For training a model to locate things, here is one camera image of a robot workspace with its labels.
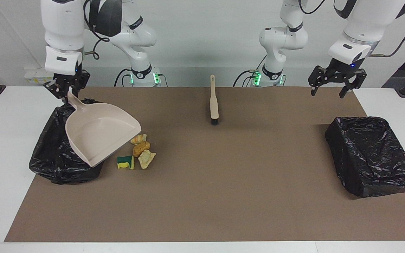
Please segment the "black garbage bag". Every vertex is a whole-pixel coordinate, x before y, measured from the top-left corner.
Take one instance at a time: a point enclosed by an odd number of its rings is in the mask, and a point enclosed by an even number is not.
[[[379,117],[338,117],[328,127],[337,175],[358,197],[405,192],[405,151]]]
[[[84,104],[97,103],[84,99]],[[91,181],[99,176],[103,162],[95,168],[77,156],[70,146],[65,132],[65,122],[74,108],[65,104],[57,107],[45,125],[29,162],[35,174],[55,184],[73,184]]]

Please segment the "dustpan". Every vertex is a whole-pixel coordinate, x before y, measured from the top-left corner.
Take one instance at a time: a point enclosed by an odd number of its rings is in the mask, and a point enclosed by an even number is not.
[[[84,104],[71,92],[69,103],[76,109],[66,120],[65,131],[74,152],[95,167],[138,135],[140,123],[112,104]]]

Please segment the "white table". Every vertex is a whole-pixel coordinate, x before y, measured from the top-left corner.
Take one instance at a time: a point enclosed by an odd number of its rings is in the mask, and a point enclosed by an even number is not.
[[[394,90],[355,91],[368,116],[388,120],[405,149],[405,99]],[[0,252],[148,253],[400,253],[405,242],[220,242],[220,243],[3,243],[34,178],[32,150],[61,101],[43,87],[7,87],[0,95]]]

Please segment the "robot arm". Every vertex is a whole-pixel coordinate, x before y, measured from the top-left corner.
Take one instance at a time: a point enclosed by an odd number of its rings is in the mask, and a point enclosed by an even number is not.
[[[90,74],[82,70],[84,57],[84,10],[80,0],[41,0],[45,27],[45,69],[54,73],[54,81],[44,86],[67,103],[69,87],[74,94],[85,88]]]
[[[45,27],[45,69],[54,81],[45,87],[67,103],[67,92],[85,88],[90,74],[82,70],[85,15],[83,0],[41,0]],[[141,47],[156,43],[156,32],[143,22],[134,0],[85,0],[90,2],[89,24],[93,32],[110,37],[112,44],[129,57],[135,83],[155,85],[156,76]]]
[[[307,2],[302,0],[302,6],[305,7]],[[284,0],[280,18],[287,27],[268,27],[260,34],[260,44],[267,53],[262,72],[273,83],[278,81],[286,62],[282,50],[297,50],[307,45],[309,36],[302,26],[303,17],[298,0]]]
[[[335,0],[334,8],[348,24],[329,49],[330,65],[327,68],[316,66],[310,75],[312,96],[320,86],[330,82],[345,83],[341,98],[361,87],[367,76],[365,70],[359,69],[361,64],[371,56],[387,27],[405,13],[405,0]]]
[[[137,86],[156,84],[153,66],[142,48],[156,44],[156,31],[145,24],[134,0],[91,0],[89,23],[126,53]]]

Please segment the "brown table mat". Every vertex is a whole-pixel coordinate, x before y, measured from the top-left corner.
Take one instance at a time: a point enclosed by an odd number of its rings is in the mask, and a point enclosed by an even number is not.
[[[405,240],[405,194],[358,199],[324,139],[334,117],[366,116],[338,88],[96,88],[80,93],[133,115],[157,156],[58,186],[36,176],[6,242]]]

